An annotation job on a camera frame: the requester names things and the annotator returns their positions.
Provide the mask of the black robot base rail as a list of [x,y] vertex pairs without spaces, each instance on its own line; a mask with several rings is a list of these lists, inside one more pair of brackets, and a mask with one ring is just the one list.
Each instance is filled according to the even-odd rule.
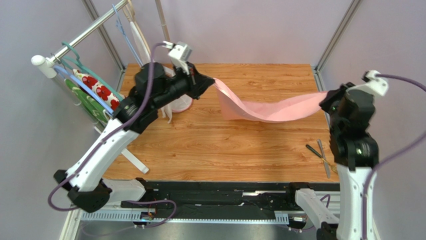
[[300,212],[289,182],[148,181],[141,201],[155,217],[174,219],[272,220],[276,211]]

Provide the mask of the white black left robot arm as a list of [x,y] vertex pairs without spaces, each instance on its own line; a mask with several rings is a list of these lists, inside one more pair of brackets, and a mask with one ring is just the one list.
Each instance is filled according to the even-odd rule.
[[71,168],[58,170],[54,179],[67,191],[73,209],[88,213],[108,203],[141,200],[146,187],[141,178],[108,180],[103,175],[127,146],[158,118],[159,109],[180,98],[197,100],[215,83],[201,74],[193,64],[189,70],[175,68],[175,75],[166,75],[157,62],[147,63],[134,76],[134,87],[120,102],[107,126],[87,153]]

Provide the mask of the pink cloth napkin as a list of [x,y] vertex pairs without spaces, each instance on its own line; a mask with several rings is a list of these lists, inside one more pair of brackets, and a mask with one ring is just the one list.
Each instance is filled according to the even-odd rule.
[[278,102],[241,100],[224,82],[215,79],[216,93],[224,120],[283,123],[307,118],[321,110],[328,92],[297,95]]

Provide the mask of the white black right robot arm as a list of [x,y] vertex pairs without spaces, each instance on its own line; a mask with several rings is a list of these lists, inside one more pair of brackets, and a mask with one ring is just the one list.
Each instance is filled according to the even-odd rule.
[[374,240],[373,182],[379,147],[367,132],[375,113],[373,89],[366,84],[342,84],[320,102],[330,116],[330,149],[340,187],[336,217],[307,182],[291,182],[288,200],[311,220],[318,240]]

